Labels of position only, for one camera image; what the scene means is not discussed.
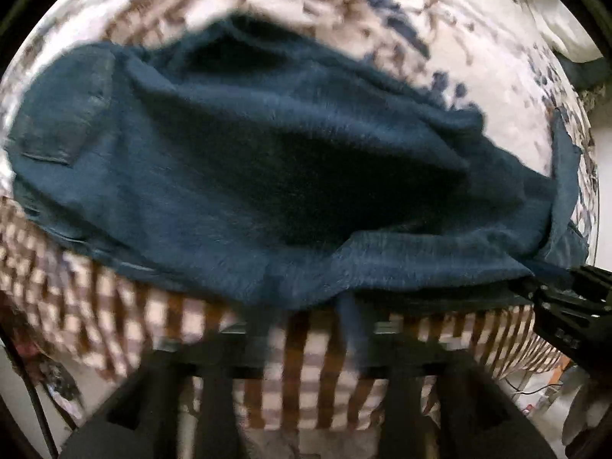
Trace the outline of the dark blue denim jeans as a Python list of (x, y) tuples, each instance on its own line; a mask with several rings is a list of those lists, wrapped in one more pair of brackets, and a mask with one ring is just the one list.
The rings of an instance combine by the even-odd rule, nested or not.
[(95, 42), (24, 95), (13, 194), (124, 276), (281, 309), (581, 265), (565, 116), (542, 175), (465, 96), (446, 73), (413, 88), (242, 15), (153, 51)]

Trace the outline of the brown checkered bed sheet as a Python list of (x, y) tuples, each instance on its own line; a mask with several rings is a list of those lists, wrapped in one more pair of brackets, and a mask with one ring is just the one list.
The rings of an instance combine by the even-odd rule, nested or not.
[[(1, 289), (39, 347), (115, 381), (165, 340), (193, 343), (234, 322), (221, 304), (142, 286), (56, 247), (9, 198), (1, 201)], [(438, 313), (407, 319), (405, 330), (469, 351), (497, 379), (548, 372), (561, 360), (536, 335), (529, 306)], [(380, 423), (386, 383), (357, 370), (334, 314), (291, 316), (271, 330), (267, 356), (261, 380), (234, 387), (246, 427), (364, 430)]]

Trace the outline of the dark blue folded garment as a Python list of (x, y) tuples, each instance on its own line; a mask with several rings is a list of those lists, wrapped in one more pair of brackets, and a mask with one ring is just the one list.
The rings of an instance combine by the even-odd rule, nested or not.
[(556, 57), (567, 79), (577, 91), (592, 89), (611, 80), (611, 65), (605, 58), (577, 63), (560, 54), (557, 54)]

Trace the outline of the white pillow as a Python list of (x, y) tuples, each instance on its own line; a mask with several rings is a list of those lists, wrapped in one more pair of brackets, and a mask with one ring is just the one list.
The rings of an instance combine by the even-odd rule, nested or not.
[(574, 63), (603, 57), (596, 43), (561, 0), (526, 0), (539, 33), (553, 51)]

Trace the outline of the floral fleece blanket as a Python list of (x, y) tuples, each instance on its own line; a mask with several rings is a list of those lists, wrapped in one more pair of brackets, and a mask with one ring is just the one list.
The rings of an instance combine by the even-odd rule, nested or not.
[(590, 123), (528, 0), (57, 0), (16, 51), (1, 80), (1, 128), (58, 55), (102, 39), (158, 47), (233, 11), (247, 11), (372, 61), (449, 106), (475, 105), (498, 146), (542, 173), (552, 168), (549, 118), (563, 117), (582, 152), (574, 225), (596, 251), (596, 168)]

